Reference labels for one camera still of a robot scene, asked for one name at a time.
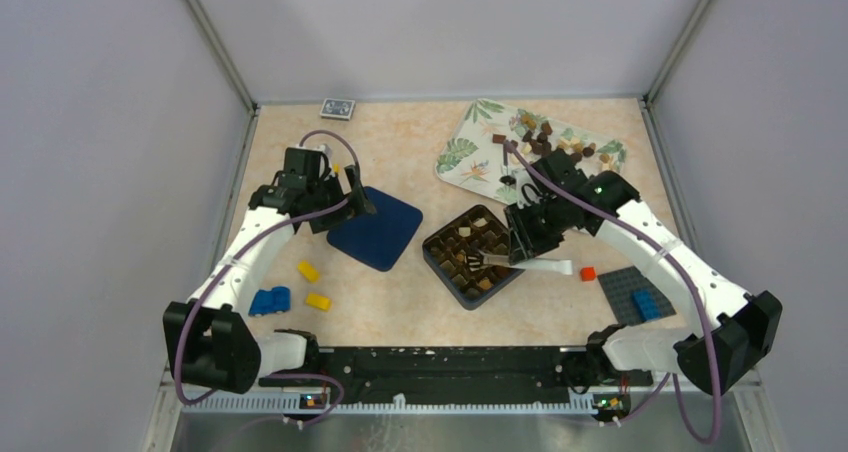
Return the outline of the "metal serving tongs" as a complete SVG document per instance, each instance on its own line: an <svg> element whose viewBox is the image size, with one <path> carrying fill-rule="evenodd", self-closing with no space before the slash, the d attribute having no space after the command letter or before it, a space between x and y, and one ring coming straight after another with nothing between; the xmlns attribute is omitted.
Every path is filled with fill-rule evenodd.
<svg viewBox="0 0 848 452"><path fill-rule="evenodd" d="M488 267L506 267L519 270L555 272L565 276L574 273L573 264L570 260L534 258L523 262L510 263L509 257L504 255L493 255L482 252L469 253L465 260L470 270L480 270Z"/></svg>

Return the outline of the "dark blue chocolate box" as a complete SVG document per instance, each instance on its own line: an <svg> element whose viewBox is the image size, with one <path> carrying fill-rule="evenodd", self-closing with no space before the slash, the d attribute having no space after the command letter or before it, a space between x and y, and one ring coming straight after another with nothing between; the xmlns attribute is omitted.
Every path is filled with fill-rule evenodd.
<svg viewBox="0 0 848 452"><path fill-rule="evenodd" d="M483 218L487 224L475 227ZM469 227L471 235L459 235L460 227ZM439 280L466 310L479 308L523 273L519 269L488 267L470 270L465 260L469 253L503 254L509 251L509 231L495 214L482 204L474 205L427 237L422 244L423 258Z"/></svg>

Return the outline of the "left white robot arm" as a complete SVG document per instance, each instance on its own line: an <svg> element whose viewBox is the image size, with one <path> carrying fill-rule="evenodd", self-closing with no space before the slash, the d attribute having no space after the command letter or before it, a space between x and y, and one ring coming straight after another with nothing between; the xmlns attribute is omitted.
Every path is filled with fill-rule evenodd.
<svg viewBox="0 0 848 452"><path fill-rule="evenodd" d="M174 381L232 393L280 371L297 385L314 382L321 369L311 352L314 338L299 331L255 337L245 322L251 301L302 224L318 234L375 211L357 162L338 173L323 147L287 148L272 181L252 193L237 235L210 277L164 311Z"/></svg>

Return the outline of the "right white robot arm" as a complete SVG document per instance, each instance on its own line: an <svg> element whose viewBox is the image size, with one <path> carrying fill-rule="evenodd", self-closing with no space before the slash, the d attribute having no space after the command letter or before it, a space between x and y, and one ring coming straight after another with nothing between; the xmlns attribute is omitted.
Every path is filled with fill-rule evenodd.
<svg viewBox="0 0 848 452"><path fill-rule="evenodd" d="M612 247L673 306L685 325L651 329L615 325L592 334L589 376L612 384L626 371L684 376L722 395L772 349L782 315L770 292L753 294L722 276L672 233L622 176L592 177L561 150L532 164L506 164L503 184L528 196L504 210L508 260L516 267L557 249L566 231L583 230Z"/></svg>

